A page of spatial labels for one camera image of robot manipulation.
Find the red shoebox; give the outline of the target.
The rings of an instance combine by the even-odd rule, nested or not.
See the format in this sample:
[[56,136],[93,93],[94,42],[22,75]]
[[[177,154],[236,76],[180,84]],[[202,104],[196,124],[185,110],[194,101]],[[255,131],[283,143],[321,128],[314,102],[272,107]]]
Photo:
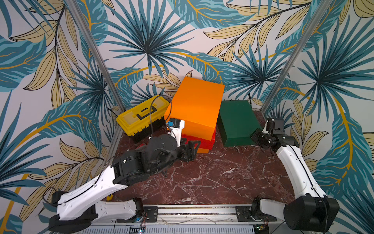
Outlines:
[[215,143],[215,139],[216,139],[216,130],[214,130],[211,140],[202,139],[202,138],[198,138],[198,137],[195,137],[195,136],[189,136],[189,135],[186,135],[186,134],[182,134],[182,138],[185,138],[187,141],[199,140],[201,142],[199,148],[212,150],[213,145]]

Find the green shoebox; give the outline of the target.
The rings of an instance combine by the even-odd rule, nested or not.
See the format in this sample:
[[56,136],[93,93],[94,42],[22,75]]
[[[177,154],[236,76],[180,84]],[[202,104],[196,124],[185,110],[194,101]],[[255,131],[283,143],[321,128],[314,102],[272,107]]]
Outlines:
[[217,124],[225,147],[255,145],[251,135],[261,127],[247,100],[222,101]]

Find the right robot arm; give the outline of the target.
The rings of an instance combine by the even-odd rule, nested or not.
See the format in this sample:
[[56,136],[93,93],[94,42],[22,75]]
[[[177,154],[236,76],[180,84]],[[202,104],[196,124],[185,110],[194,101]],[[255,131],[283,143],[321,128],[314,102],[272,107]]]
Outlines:
[[263,132],[257,129],[252,140],[264,149],[271,149],[283,164],[291,181],[295,199],[288,204],[271,199],[255,198],[252,215],[270,215],[281,219],[291,230],[327,233],[340,206],[329,198],[314,179],[302,156],[299,144],[283,130]]

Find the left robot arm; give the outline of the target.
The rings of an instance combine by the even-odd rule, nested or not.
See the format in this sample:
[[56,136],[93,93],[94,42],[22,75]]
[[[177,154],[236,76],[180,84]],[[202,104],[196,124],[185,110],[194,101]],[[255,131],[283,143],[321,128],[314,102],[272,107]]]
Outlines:
[[107,202],[105,197],[148,180],[176,161],[195,160],[199,146],[199,141],[176,140],[163,134],[152,137],[147,145],[120,154],[103,172],[84,185],[71,192],[54,192],[52,204],[57,211],[49,219],[48,230],[72,234],[98,221],[142,222],[146,212],[141,199]]

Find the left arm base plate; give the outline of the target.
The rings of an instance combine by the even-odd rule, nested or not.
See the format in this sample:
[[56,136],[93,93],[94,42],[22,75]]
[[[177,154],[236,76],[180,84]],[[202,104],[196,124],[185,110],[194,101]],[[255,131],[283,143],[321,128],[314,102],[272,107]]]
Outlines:
[[158,210],[157,206],[146,206],[141,208],[140,210],[136,210],[135,216],[130,218],[130,223],[156,223],[158,217]]

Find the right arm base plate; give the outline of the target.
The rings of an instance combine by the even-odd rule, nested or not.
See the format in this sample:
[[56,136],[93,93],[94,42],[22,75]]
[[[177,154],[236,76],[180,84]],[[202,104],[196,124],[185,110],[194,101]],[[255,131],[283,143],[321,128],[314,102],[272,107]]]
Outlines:
[[261,211],[257,210],[252,211],[252,206],[250,205],[236,206],[235,212],[239,222],[277,221],[277,219],[271,215],[263,214]]

